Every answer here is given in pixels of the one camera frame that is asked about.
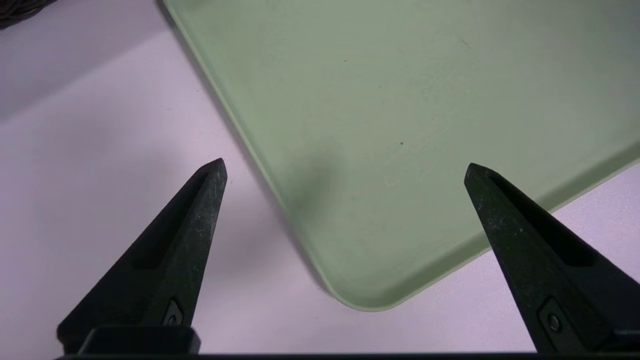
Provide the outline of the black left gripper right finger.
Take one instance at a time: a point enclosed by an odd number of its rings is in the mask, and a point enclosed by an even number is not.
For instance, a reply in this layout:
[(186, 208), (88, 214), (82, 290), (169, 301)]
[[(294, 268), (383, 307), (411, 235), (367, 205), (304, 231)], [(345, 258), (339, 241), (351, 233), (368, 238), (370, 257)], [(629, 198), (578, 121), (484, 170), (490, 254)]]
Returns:
[(637, 281), (496, 171), (464, 186), (538, 353), (638, 353)]

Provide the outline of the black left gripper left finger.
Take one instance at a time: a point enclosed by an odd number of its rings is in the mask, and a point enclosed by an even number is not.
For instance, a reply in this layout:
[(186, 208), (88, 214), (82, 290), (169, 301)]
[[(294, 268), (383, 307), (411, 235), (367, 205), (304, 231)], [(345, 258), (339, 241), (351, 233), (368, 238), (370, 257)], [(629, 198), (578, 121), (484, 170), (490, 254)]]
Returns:
[(224, 160), (195, 171), (57, 326), (65, 354), (197, 354), (192, 328), (227, 183)]

